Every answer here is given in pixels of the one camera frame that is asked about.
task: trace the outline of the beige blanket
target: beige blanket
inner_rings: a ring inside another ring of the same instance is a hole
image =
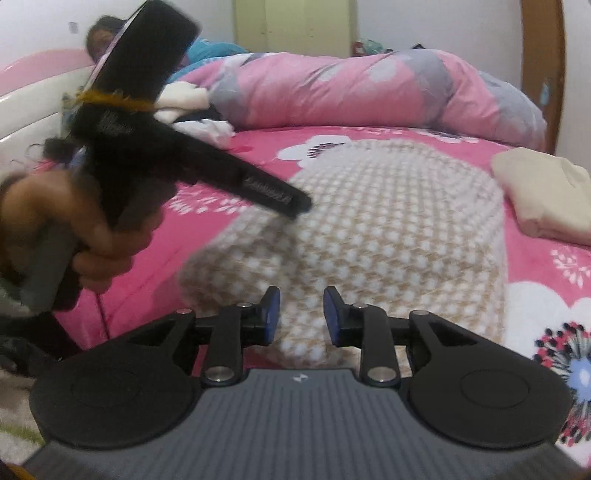
[[[492,169],[515,206],[526,235],[591,245],[589,172],[566,158],[516,148],[497,154]]]

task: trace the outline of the logo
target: logo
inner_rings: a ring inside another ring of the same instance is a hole
[[[256,180],[252,177],[246,177],[243,185],[245,187],[249,187],[250,189],[253,189],[254,191],[256,191],[258,193],[262,193],[263,195],[265,195],[269,198],[277,200],[278,202],[281,202],[285,205],[290,203],[291,199],[292,199],[291,195],[281,193],[279,190],[273,188],[269,184],[266,184],[264,182]]]
[[[119,135],[129,135],[132,131],[134,131],[134,129],[129,125],[118,124],[117,114],[111,111],[106,111],[103,113],[103,116],[100,117],[99,124],[96,126],[96,130],[112,137],[118,137]]]
[[[297,377],[292,377],[294,382],[303,383],[309,379],[306,374],[299,374]]]

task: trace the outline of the door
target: door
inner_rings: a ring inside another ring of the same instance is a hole
[[[267,51],[308,55],[307,0],[265,0]]]
[[[548,122],[545,149],[556,150],[564,95],[565,45],[561,0],[521,0],[523,92]]]
[[[235,0],[236,42],[251,51],[348,57],[355,0]]]
[[[250,51],[267,51],[265,0],[234,2],[236,43]]]

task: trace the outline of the black cable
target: black cable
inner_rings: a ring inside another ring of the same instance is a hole
[[[100,295],[98,293],[95,293],[95,298],[96,305],[99,308],[100,321],[103,324],[103,332],[105,333],[107,340],[110,340],[111,334],[109,333],[109,326],[107,325],[107,316],[105,314],[105,308],[103,307],[103,301],[100,299]]]

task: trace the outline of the folded cloth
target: folded cloth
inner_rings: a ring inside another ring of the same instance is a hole
[[[223,150],[228,149],[230,139],[235,135],[234,129],[228,122],[214,121],[207,118],[199,122],[177,122],[173,124],[173,128]]]
[[[569,162],[527,148],[499,153],[494,175],[526,235],[591,245],[591,179]]]
[[[197,88],[189,82],[173,82],[164,87],[155,103],[158,112],[156,120],[165,124],[173,123],[177,118],[195,111],[209,108],[207,89]]]

